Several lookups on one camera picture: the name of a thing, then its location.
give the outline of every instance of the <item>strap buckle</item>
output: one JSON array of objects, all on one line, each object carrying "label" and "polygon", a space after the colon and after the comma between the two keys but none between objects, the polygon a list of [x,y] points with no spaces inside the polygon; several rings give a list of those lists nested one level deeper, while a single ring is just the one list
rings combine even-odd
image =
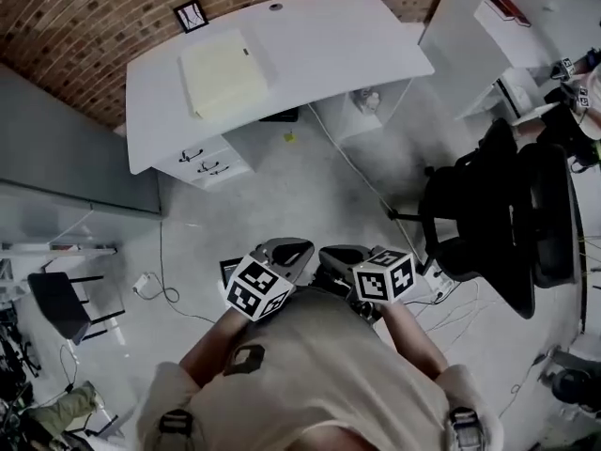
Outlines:
[{"label": "strap buckle", "polygon": [[166,412],[159,422],[159,431],[163,434],[183,434],[190,438],[193,417],[183,410]]},{"label": "strap buckle", "polygon": [[460,451],[485,451],[485,436],[476,411],[455,408],[450,414],[455,443]]}]

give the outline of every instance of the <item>white cabinet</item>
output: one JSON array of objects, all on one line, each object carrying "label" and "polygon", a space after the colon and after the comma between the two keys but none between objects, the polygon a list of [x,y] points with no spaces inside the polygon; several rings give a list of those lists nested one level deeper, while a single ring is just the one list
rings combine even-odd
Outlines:
[{"label": "white cabinet", "polygon": [[231,148],[207,156],[201,162],[196,164],[195,179],[193,180],[196,180],[199,177],[217,176],[230,164],[239,160],[239,155]]},{"label": "white cabinet", "polygon": [[[265,77],[267,94],[222,117],[200,118],[191,106],[181,57],[188,49],[232,31],[243,37]],[[410,25],[400,23],[381,0],[276,0],[243,8],[169,39],[128,64],[130,170],[138,174],[156,167],[207,188],[209,182],[251,171],[229,145],[213,146],[218,142],[214,139],[223,140],[222,134],[329,98],[334,98],[335,106],[337,101],[344,105],[344,127],[372,130],[392,114],[404,85],[399,81],[432,71]],[[359,111],[352,114],[347,93],[369,86],[387,90],[382,90],[381,110],[361,120]],[[227,169],[217,175],[196,175],[199,162],[211,157],[213,150],[227,148],[236,152],[233,160],[228,157]],[[179,161],[187,158],[189,162]]]}]

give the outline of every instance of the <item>concrete floor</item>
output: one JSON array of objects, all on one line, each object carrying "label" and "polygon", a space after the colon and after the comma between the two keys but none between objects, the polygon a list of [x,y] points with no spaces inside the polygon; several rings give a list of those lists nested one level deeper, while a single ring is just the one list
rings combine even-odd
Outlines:
[{"label": "concrete floor", "polygon": [[[345,150],[382,194],[411,209],[424,185],[423,168],[452,163],[472,150],[488,123],[486,116],[452,121],[437,105],[427,82],[419,81],[384,131],[354,137]],[[284,139],[289,132],[295,134],[294,142]],[[255,175],[214,194],[161,176],[165,282],[180,293],[178,309],[217,319],[224,311],[217,290],[219,261],[244,255],[271,237],[301,237],[316,248],[336,243],[407,247],[378,199],[310,113],[303,111],[295,124],[257,123],[227,138],[246,139],[250,151],[244,157]],[[418,234],[415,228],[410,232]],[[105,275],[103,281],[85,285],[95,309],[92,318],[123,307],[127,310],[109,324],[108,334],[73,349],[79,362],[77,382],[92,381],[107,410],[123,421],[150,384],[154,366],[178,361],[210,325],[178,315],[163,297],[146,302],[131,292],[142,272],[160,272],[159,252],[157,225],[144,236],[124,242],[117,255],[87,261],[69,272],[73,277]],[[301,281],[315,267],[314,258]],[[151,282],[145,293],[158,290]],[[412,292],[414,298],[429,289],[421,280]],[[477,279],[463,284],[440,305],[410,305],[449,360],[467,364],[486,400],[502,413],[507,450],[528,449],[544,425],[549,406],[557,406],[536,383],[540,367],[531,369],[532,361],[553,344],[571,342],[577,330],[576,286],[537,289],[536,299],[534,318],[524,320],[486,281]],[[34,382],[42,402],[67,385],[58,358],[65,341],[40,315],[31,296],[19,301],[18,310],[44,367],[44,375]],[[390,339],[379,325],[378,331]],[[72,376],[72,362],[63,354]],[[133,422],[134,418],[122,426],[126,438],[133,433]]]}]

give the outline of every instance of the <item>black chair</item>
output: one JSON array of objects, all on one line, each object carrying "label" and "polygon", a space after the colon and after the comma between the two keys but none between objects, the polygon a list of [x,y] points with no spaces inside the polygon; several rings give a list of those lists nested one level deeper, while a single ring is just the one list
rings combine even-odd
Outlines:
[{"label": "black chair", "polygon": [[[427,272],[436,260],[458,282],[482,276],[525,319],[534,290],[574,282],[572,183],[563,149],[529,144],[519,152],[511,127],[496,120],[479,148],[431,173],[419,215]],[[435,219],[456,222],[458,237],[439,241]]]},{"label": "black chair", "polygon": [[105,329],[87,334],[90,326],[125,313],[125,310],[122,310],[98,319],[91,319],[87,315],[83,304],[89,301],[80,301],[71,284],[100,279],[101,275],[69,279],[64,272],[47,272],[29,274],[27,282],[44,317],[65,339],[70,339],[73,344],[78,345],[86,339],[108,332]]}]

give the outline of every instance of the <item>cable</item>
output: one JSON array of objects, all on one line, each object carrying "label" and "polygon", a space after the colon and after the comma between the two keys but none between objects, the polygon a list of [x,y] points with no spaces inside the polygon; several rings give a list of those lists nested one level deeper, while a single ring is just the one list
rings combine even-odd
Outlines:
[{"label": "cable", "polygon": [[425,303],[425,302],[423,302],[423,301],[409,301],[408,303],[404,303],[404,304],[405,304],[405,305],[409,305],[409,304],[439,305],[439,304],[442,304],[442,303],[444,303],[444,302],[445,302],[447,299],[449,299],[449,297],[451,297],[451,294],[453,294],[453,293],[455,292],[455,290],[456,290],[456,289],[457,289],[459,286],[461,286],[462,284],[463,284],[462,282],[460,282],[460,283],[457,283],[457,284],[456,284],[456,286],[455,286],[454,288],[452,288],[452,289],[449,291],[449,293],[448,293],[446,296],[444,296],[442,299],[440,299],[439,301],[438,301],[438,300],[434,300],[434,301],[431,301],[431,302],[429,302],[429,303]]},{"label": "cable", "polygon": [[596,260],[597,262],[601,262],[601,260],[600,260],[600,259],[597,259],[596,257],[591,257],[591,256],[589,256],[589,255],[587,255],[587,254],[584,254],[583,252],[581,252],[581,253],[580,253],[580,255],[581,255],[581,256],[585,256],[585,257],[587,257],[588,259],[592,259],[592,260]]},{"label": "cable", "polygon": [[[408,86],[403,91],[403,95],[405,95],[405,92],[407,92],[407,90],[408,90]],[[371,191],[378,197],[378,199],[382,203],[382,205],[386,209],[388,209],[390,212],[394,212],[394,209],[388,204],[388,202],[386,202],[386,200],[384,199],[384,197],[376,190],[376,188],[369,182],[369,180],[367,180],[367,177],[348,158],[348,156],[340,148],[340,146],[338,144],[336,144],[336,142],[334,142],[334,139],[331,138],[331,135],[328,132],[328,129],[326,129],[326,126],[321,121],[321,118],[319,118],[319,115],[317,114],[316,110],[313,108],[313,105],[311,105],[311,103],[308,103],[307,107],[309,107],[311,109],[311,112],[313,112],[313,114],[316,116],[317,122],[319,122],[319,125],[321,126],[321,129],[328,136],[328,138],[330,139],[330,141],[332,142],[332,144],[336,147],[336,149],[341,153],[341,155],[343,156],[343,158],[345,159],[345,161],[347,161],[348,165],[350,165],[350,168],[352,168],[359,175],[359,177],[362,178],[362,180],[365,182],[365,184],[367,185],[367,187],[369,187],[371,189]],[[413,246],[413,243],[411,242],[411,239],[409,238],[409,235],[408,235],[407,231],[405,230],[405,228],[403,227],[403,225],[400,223],[400,221],[398,221],[397,219],[395,219],[394,221],[395,221],[396,225],[398,226],[398,228],[401,229],[401,232],[403,233],[403,236],[405,236],[405,240],[407,241],[407,244],[411,248],[411,252],[413,252],[413,255],[415,255],[415,258],[417,258],[421,262],[421,260],[419,258],[419,254],[418,254],[417,250],[415,249],[415,247]]]},{"label": "cable", "polygon": [[497,303],[497,301],[493,301],[493,302],[492,302],[492,303],[490,303],[489,305],[486,305],[486,306],[484,306],[484,307],[480,307],[480,308],[478,308],[478,303],[477,303],[477,301],[478,301],[478,299],[476,299],[476,306],[474,307],[475,314],[474,314],[473,318],[471,318],[471,321],[470,321],[470,323],[469,323],[469,324],[466,326],[466,328],[465,328],[463,331],[461,331],[461,333],[459,333],[459,335],[458,335],[458,336],[457,336],[455,339],[453,339],[453,341],[451,341],[451,344],[449,344],[449,347],[448,347],[448,348],[446,348],[446,349],[445,349],[443,352],[447,352],[447,351],[448,351],[450,348],[452,348],[452,347],[453,347],[453,345],[455,344],[455,342],[457,342],[457,341],[458,341],[458,340],[459,340],[459,339],[460,339],[460,338],[461,338],[461,337],[462,337],[462,336],[463,336],[463,335],[464,335],[464,334],[465,334],[467,331],[469,331],[469,330],[470,330],[470,327],[471,327],[471,325],[472,325],[472,324],[475,322],[476,318],[477,318],[477,317],[480,315],[480,313],[481,313],[482,311],[484,311],[485,309],[487,309],[487,308],[488,308],[488,307],[490,307],[491,305],[493,305],[493,304]]},{"label": "cable", "polygon": [[[463,303],[463,304],[459,305],[458,307],[454,308],[449,314],[447,314],[442,320],[440,320],[438,324],[436,324],[434,327],[431,327],[430,329],[428,329],[426,331],[427,333],[429,333],[430,331],[436,331],[437,329],[443,328],[450,324],[455,324],[456,322],[459,322],[460,320],[468,318],[474,312],[477,314],[477,311],[481,310],[478,308],[478,299],[480,299],[480,284],[478,284],[478,281],[473,281],[473,282],[476,284],[476,298],[472,299],[471,301],[467,301],[466,303]],[[446,321],[447,318],[449,318],[453,314],[454,311],[456,311],[457,309],[459,309],[465,305],[468,305],[469,303],[476,303],[476,304],[474,305],[473,309],[471,309],[471,311],[468,314],[462,316],[461,318]]]},{"label": "cable", "polygon": [[[179,294],[179,291],[176,288],[167,288],[165,286],[165,272],[164,272],[164,265],[162,263],[162,221],[159,224],[159,261],[161,263],[161,278],[159,278],[159,276],[156,273],[154,273],[154,272],[149,272],[148,274],[152,275],[157,280],[157,283],[161,287],[161,290],[159,292],[157,292],[154,296],[144,296],[140,292],[138,292],[137,290],[134,291],[135,294],[140,299],[144,299],[145,301],[153,301],[153,300],[157,299],[160,295],[163,295],[164,298],[165,298],[165,300],[169,304],[169,306],[174,311],[176,311],[178,314],[180,314],[181,316],[185,316],[186,318],[201,319],[201,320],[205,320],[206,322],[210,322],[211,324],[214,324],[215,323],[214,320],[211,320],[209,318],[204,318],[202,316],[197,316],[195,314],[187,314],[185,312],[180,311],[179,309],[177,309],[173,305],[173,304],[179,302],[181,296]],[[169,295],[167,294],[167,291],[173,292],[173,294],[174,294],[173,298],[169,297]]]},{"label": "cable", "polygon": [[584,118],[586,117],[586,115],[589,113],[589,109],[584,109],[584,112],[582,113],[582,118],[580,119],[580,122],[578,123],[578,126],[580,127],[580,124],[582,123],[582,121],[584,120]]},{"label": "cable", "polygon": [[427,306],[427,305],[425,305],[424,307],[422,307],[422,309],[420,309],[420,312],[418,312],[418,313],[415,315],[415,318],[417,319],[419,316],[421,316],[421,315],[422,315],[422,313],[423,313],[423,312],[424,312],[424,311],[425,311],[427,308],[428,308],[428,306]]},{"label": "cable", "polygon": [[586,239],[581,239],[581,242],[586,242],[587,244],[591,245],[592,247],[596,247],[597,249],[601,250],[601,246],[597,245],[597,244],[593,244],[590,241],[587,241]]},{"label": "cable", "polygon": [[522,386],[526,383],[526,380],[528,379],[528,377],[530,376],[530,372],[532,371],[532,368],[535,365],[531,365],[528,368],[528,372],[526,373],[526,376],[524,376],[524,379],[522,380],[522,382],[520,384],[514,384],[511,388],[511,394],[514,395],[511,400],[509,401],[509,403],[507,404],[507,406],[505,406],[505,408],[503,409],[503,411],[501,411],[501,414],[499,414],[499,419],[502,418],[502,416],[505,414],[505,412],[511,407],[512,404],[514,404],[514,401],[517,399],[517,393],[519,393],[520,389],[522,388]]},{"label": "cable", "polygon": [[[72,378],[69,377],[67,369],[65,368],[65,362],[63,361],[63,349],[66,349],[69,351],[69,355],[71,356],[71,359],[73,360],[73,363],[75,364],[75,372],[73,372]],[[71,350],[64,344],[60,347],[60,350],[58,352],[58,359],[60,361],[60,365],[63,368],[63,372],[65,373],[65,378],[67,378],[67,383],[68,383],[67,387],[63,391],[58,393],[56,396],[53,396],[50,399],[48,399],[47,401],[44,401],[41,404],[38,404],[38,406],[35,406],[35,408],[41,408],[42,406],[46,406],[46,404],[48,404],[49,402],[52,402],[55,399],[58,399],[59,397],[63,396],[64,394],[70,393],[73,389],[73,385],[75,384],[75,380],[77,379],[77,370],[79,368],[79,365],[77,364],[77,360],[75,359],[75,356],[73,355]]]},{"label": "cable", "polygon": [[15,397],[12,400],[12,402],[10,403],[10,405],[8,406],[7,413],[5,414],[4,422],[2,424],[2,429],[0,429],[0,432],[4,432],[4,430],[6,429],[8,421],[10,420],[10,416],[12,415],[12,410],[15,407],[15,404],[17,404],[17,401],[21,398],[21,396],[23,395],[25,390],[27,390],[30,386],[31,386],[31,382],[29,382],[29,381],[26,382],[23,385],[23,388],[21,389],[21,391],[19,392],[17,397]]},{"label": "cable", "polygon": [[[75,372],[73,373],[72,379],[69,378],[69,374],[67,374],[67,369],[65,368],[65,363],[63,362],[63,349],[69,351],[71,359],[73,360],[73,363],[75,364]],[[73,353],[64,344],[60,347],[60,351],[58,352],[58,359],[60,360],[60,365],[63,367],[63,372],[65,373],[67,382],[69,383],[69,386],[71,386],[71,389],[72,389],[72,386],[75,383],[75,380],[77,379],[77,369],[79,368],[79,365],[77,364],[77,359],[75,359],[75,356],[73,355]]]}]

